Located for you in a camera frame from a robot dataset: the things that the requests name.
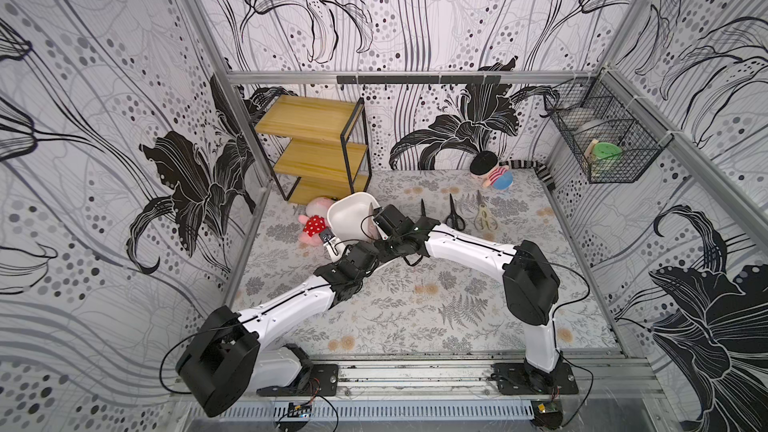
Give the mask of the white plastic storage box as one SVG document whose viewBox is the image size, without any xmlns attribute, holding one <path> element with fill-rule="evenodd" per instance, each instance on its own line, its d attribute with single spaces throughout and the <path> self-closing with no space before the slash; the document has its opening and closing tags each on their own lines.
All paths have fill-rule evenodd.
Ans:
<svg viewBox="0 0 768 432">
<path fill-rule="evenodd" d="M 328 224 L 334 240 L 339 239 L 336 245 L 339 253 L 356 242 L 373 242 L 382 238 L 373 219 L 379 208 L 378 201 L 367 192 L 349 195 L 329 208 Z"/>
</svg>

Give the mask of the beige handled scissors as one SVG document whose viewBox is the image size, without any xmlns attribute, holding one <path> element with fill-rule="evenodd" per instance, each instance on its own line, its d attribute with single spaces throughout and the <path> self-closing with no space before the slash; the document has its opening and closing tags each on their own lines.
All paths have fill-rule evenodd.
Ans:
<svg viewBox="0 0 768 432">
<path fill-rule="evenodd" d="M 477 213 L 474 219 L 475 228 L 480 231 L 495 231 L 498 229 L 498 221 L 491 213 L 483 195 L 476 192 Z"/>
</svg>

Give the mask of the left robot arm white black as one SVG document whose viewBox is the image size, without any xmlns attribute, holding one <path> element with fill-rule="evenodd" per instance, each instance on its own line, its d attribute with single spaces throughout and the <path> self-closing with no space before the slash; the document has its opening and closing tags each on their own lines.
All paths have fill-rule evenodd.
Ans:
<svg viewBox="0 0 768 432">
<path fill-rule="evenodd" d="M 240 312 L 219 307 L 187 339 L 175 366 L 177 374 L 207 416 L 222 414 L 245 393 L 263 348 L 350 299 L 379 264 L 379 250 L 358 242 L 337 261 L 317 268 L 299 286 L 271 301 Z"/>
</svg>

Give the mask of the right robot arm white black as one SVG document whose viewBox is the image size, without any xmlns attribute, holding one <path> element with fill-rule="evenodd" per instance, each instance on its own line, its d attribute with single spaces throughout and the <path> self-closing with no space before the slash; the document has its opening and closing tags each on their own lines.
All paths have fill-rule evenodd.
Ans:
<svg viewBox="0 0 768 432">
<path fill-rule="evenodd" d="M 393 205 L 375 209 L 372 221 L 381 234 L 376 246 L 382 262 L 417 254 L 455 262 L 500 283 L 507 309 L 523 323 L 526 365 L 542 374 L 555 370 L 561 360 L 553 318 L 560 279 L 537 244 L 484 240 L 426 216 L 413 221 Z"/>
</svg>

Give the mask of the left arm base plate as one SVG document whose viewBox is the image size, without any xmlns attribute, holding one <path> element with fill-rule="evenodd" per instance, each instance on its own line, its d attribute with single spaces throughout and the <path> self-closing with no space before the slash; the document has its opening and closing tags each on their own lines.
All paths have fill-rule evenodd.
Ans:
<svg viewBox="0 0 768 432">
<path fill-rule="evenodd" d="M 296 396 L 330 396 L 336 395 L 339 377 L 337 364 L 313 364 L 303 366 L 297 377 L 288 385 L 271 385 L 256 390 L 260 397 L 296 397 Z"/>
</svg>

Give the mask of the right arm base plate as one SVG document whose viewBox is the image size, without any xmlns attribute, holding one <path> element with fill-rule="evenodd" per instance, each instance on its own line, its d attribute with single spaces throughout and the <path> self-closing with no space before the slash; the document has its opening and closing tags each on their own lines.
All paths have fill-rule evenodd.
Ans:
<svg viewBox="0 0 768 432">
<path fill-rule="evenodd" d="M 528 362 L 495 363 L 491 380 L 502 395 L 542 395 L 559 397 L 577 395 L 579 388 L 571 366 L 560 360 L 550 372 L 543 372 Z"/>
</svg>

